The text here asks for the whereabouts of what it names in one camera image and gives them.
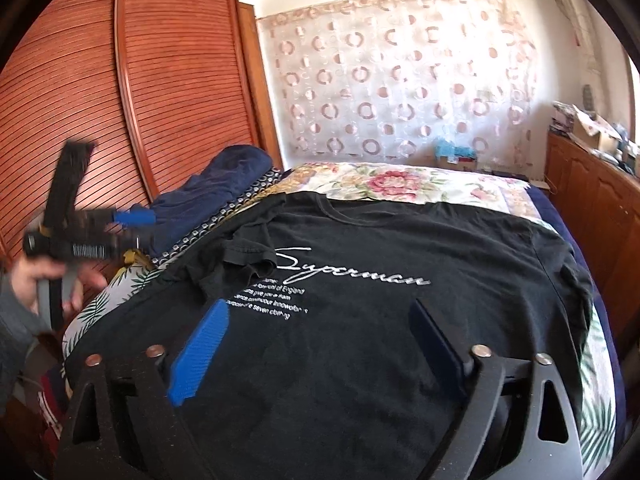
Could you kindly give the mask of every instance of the louvered wardrobe door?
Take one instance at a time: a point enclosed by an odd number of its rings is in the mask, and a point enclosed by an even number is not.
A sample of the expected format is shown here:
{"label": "louvered wardrobe door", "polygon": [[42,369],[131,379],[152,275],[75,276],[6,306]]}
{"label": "louvered wardrobe door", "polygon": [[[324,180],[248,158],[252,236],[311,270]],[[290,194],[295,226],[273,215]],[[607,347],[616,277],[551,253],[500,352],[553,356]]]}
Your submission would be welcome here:
{"label": "louvered wardrobe door", "polygon": [[99,143],[79,206],[146,202],[118,93],[113,0],[54,0],[0,74],[0,234],[11,256],[69,137]]}
{"label": "louvered wardrobe door", "polygon": [[125,0],[124,15],[133,115],[160,192],[225,146],[255,144],[236,0]]}

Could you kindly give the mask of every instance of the human arm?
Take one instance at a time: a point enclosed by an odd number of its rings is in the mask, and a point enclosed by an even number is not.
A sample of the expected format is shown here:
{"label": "human arm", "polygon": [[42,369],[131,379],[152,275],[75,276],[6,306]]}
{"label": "human arm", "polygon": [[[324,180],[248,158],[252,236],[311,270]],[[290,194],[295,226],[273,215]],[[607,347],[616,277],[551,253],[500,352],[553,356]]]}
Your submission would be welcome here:
{"label": "human arm", "polygon": [[[0,276],[0,415],[31,344],[46,331],[38,316],[36,284],[41,279],[61,278],[64,273],[65,265],[50,258],[21,257],[11,272]],[[89,265],[81,266],[71,301],[63,304],[66,316],[82,309],[83,284],[102,289],[107,283]]]}

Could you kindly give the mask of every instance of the floral bedspread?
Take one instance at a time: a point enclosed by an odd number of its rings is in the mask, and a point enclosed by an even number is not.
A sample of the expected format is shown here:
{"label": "floral bedspread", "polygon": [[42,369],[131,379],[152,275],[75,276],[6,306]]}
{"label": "floral bedspread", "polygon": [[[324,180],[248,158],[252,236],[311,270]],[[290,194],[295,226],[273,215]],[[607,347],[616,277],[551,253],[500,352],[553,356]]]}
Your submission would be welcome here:
{"label": "floral bedspread", "polygon": [[[343,162],[305,164],[263,193],[315,191],[336,200],[467,204],[513,214],[553,229],[540,218],[526,192],[528,186],[521,180],[479,173]],[[121,269],[107,289],[67,329],[63,339],[64,357],[71,353],[91,325],[142,290],[173,260],[174,258],[163,263],[157,269],[149,269],[142,263]],[[600,319],[593,305],[592,323],[580,362],[580,374],[583,398],[579,433],[583,474],[585,479],[595,480],[609,465],[612,457],[616,409],[609,353]]]}
{"label": "floral bedspread", "polygon": [[268,192],[315,191],[336,200],[395,200],[467,204],[543,222],[515,178],[392,164],[311,163],[300,166]]}

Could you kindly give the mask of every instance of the gray sleeve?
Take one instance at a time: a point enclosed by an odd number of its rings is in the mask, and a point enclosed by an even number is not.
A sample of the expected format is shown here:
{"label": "gray sleeve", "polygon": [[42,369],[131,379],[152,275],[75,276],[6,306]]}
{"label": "gray sleeve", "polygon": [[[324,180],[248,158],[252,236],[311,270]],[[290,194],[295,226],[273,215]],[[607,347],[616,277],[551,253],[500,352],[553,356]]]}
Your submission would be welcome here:
{"label": "gray sleeve", "polygon": [[4,414],[29,346],[43,331],[44,324],[38,316],[15,297],[9,275],[0,276],[0,415]]}

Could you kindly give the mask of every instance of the hand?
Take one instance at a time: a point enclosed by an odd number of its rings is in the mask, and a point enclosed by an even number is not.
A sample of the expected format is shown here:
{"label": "hand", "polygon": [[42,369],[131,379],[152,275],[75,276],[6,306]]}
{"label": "hand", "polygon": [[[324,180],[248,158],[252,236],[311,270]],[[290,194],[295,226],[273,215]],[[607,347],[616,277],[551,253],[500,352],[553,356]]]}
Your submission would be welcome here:
{"label": "hand", "polygon": [[[15,297],[27,310],[37,315],[36,284],[38,280],[56,280],[62,278],[65,275],[65,271],[65,264],[56,262],[46,256],[37,258],[21,256],[12,267],[10,275]],[[89,264],[82,264],[78,270],[78,279],[71,294],[71,301],[65,301],[62,304],[65,317],[82,310],[83,285],[103,290],[107,286],[107,280],[100,272],[92,269]]]}

